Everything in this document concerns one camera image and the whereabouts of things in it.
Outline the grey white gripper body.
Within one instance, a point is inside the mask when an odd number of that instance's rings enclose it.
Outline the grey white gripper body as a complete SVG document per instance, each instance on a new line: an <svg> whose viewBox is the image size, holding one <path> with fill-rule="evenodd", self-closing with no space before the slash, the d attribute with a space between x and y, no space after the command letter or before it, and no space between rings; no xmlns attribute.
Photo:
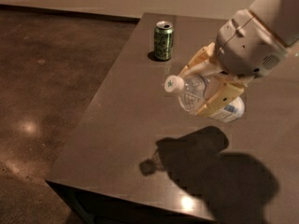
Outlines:
<svg viewBox="0 0 299 224"><path fill-rule="evenodd" d="M288 50L247 9L238 10L218 31L217 58L237 76L265 77Z"/></svg>

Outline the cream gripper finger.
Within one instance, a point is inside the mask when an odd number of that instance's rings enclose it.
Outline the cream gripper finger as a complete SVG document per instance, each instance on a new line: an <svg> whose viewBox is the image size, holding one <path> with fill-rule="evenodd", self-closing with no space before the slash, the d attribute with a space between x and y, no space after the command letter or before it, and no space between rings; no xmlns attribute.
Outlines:
<svg viewBox="0 0 299 224"><path fill-rule="evenodd" d="M195 111L196 116L209 117L239 97L248 86L243 77L232 77L224 74L213 75L209 79L204 102Z"/></svg>
<svg viewBox="0 0 299 224"><path fill-rule="evenodd" d="M208 77L211 75L219 74L231 78L230 74L217 56L217 48L214 42L208 46L203 46L199 49L190 61L180 71L180 77L187 77L190 75L200 75Z"/></svg>

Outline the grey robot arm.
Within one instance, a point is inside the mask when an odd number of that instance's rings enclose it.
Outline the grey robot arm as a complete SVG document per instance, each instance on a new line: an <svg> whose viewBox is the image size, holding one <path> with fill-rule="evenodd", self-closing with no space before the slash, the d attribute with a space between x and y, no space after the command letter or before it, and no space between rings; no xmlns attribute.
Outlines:
<svg viewBox="0 0 299 224"><path fill-rule="evenodd" d="M298 10L299 0L255 0L237 11L180 72L210 78L203 101L191 113L216 113L284 61L299 41Z"/></svg>

